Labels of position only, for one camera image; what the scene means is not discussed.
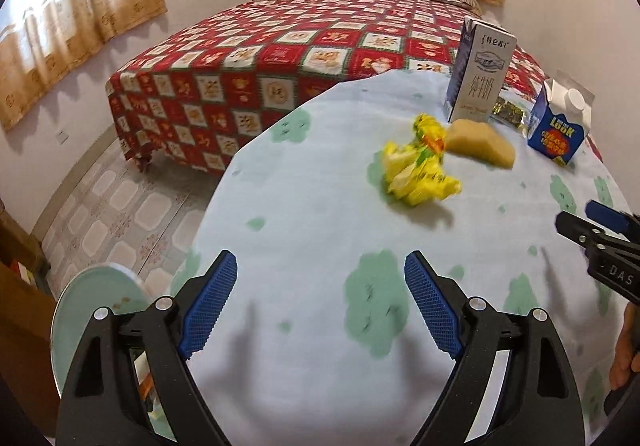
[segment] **white wall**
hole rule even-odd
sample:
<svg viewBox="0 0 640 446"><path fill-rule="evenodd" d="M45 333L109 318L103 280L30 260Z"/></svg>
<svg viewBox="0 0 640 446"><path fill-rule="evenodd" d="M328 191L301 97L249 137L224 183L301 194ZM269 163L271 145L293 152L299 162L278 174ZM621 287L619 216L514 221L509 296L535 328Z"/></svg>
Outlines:
<svg viewBox="0 0 640 446"><path fill-rule="evenodd" d="M104 84L114 71L168 35L246 1L166 0L168 14L111 41L13 130L0 130L0 196L12 217L31 231L71 167L113 123ZM69 134L61 146L60 130Z"/></svg>
<svg viewBox="0 0 640 446"><path fill-rule="evenodd" d="M640 6L636 0L506 0L492 8L550 76L596 94L593 135L630 206L640 210Z"/></svg>

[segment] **red checkered bedspread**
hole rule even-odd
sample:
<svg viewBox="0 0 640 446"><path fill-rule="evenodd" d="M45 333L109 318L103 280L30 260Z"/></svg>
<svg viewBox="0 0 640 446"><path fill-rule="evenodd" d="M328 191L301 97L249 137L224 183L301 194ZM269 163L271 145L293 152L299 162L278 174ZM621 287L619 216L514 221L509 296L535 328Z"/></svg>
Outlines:
<svg viewBox="0 0 640 446"><path fill-rule="evenodd" d="M254 0L177 32L118 70L107 94L125 157L165 149L222 172L238 149L338 82L389 69L449 73L463 9L427 0ZM506 86L544 74L517 48Z"/></svg>

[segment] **small milk carton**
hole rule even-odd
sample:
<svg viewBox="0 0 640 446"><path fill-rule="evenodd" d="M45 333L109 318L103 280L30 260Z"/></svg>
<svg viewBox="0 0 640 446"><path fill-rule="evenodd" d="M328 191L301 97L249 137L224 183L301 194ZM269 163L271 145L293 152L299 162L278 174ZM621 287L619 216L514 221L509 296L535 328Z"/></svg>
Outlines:
<svg viewBox="0 0 640 446"><path fill-rule="evenodd" d="M529 146L565 166L591 129L595 96L559 71L545 80L531 111Z"/></svg>
<svg viewBox="0 0 640 446"><path fill-rule="evenodd" d="M489 118L516 43L516 37L504 29L465 16L445 100L449 122Z"/></svg>

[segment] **metal screw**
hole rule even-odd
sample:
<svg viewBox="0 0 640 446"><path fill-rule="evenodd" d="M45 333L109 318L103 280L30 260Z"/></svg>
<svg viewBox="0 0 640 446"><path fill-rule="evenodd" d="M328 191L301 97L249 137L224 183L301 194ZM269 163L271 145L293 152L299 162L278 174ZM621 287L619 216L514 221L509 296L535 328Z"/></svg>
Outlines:
<svg viewBox="0 0 640 446"><path fill-rule="evenodd" d="M474 311L483 311L486 309L486 302L482 298L472 298L469 300L469 307Z"/></svg>
<svg viewBox="0 0 640 446"><path fill-rule="evenodd" d="M538 321L546 321L549 315L542 309L533 309L533 317Z"/></svg>
<svg viewBox="0 0 640 446"><path fill-rule="evenodd" d="M166 311L171 308L171 305L174 304L174 301L168 296L163 296L162 298L156 301L156 309L159 311Z"/></svg>
<svg viewBox="0 0 640 446"><path fill-rule="evenodd" d="M100 307L94 312L94 318L97 320L104 320L109 315L109 309L106 307Z"/></svg>

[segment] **yellow snack wrapper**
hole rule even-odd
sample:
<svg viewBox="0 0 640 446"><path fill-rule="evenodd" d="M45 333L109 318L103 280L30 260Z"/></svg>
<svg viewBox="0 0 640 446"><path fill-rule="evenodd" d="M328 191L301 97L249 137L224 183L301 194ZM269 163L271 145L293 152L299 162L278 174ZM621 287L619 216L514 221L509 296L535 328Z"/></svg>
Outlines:
<svg viewBox="0 0 640 446"><path fill-rule="evenodd" d="M436 119L420 114L414 122L415 140L399 148L388 142L382 166L387 191L411 206L460 193L460 181L444 174L441 163L446 130Z"/></svg>

